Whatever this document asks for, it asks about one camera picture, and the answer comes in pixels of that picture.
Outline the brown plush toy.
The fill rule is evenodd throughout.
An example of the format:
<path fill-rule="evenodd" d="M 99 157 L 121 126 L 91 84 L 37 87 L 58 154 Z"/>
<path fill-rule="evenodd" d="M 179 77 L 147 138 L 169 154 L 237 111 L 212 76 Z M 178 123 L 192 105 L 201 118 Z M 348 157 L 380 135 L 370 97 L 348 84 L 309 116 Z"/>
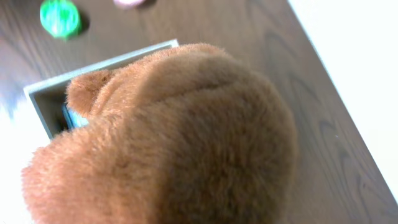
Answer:
<path fill-rule="evenodd" d="M 75 77 L 88 120 L 22 171 L 36 223 L 277 223 L 298 143 L 273 84 L 224 50 L 188 44 Z"/>

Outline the yellow grey toy truck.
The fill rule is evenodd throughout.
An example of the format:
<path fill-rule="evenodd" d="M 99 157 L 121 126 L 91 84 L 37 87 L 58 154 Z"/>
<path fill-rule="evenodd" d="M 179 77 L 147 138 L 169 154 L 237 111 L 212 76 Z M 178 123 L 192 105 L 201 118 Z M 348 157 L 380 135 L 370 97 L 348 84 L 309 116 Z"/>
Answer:
<path fill-rule="evenodd" d="M 62 112 L 67 123 L 68 129 L 81 128 L 89 122 L 86 118 L 80 116 L 76 111 L 68 108 L 66 104 L 62 106 Z"/>

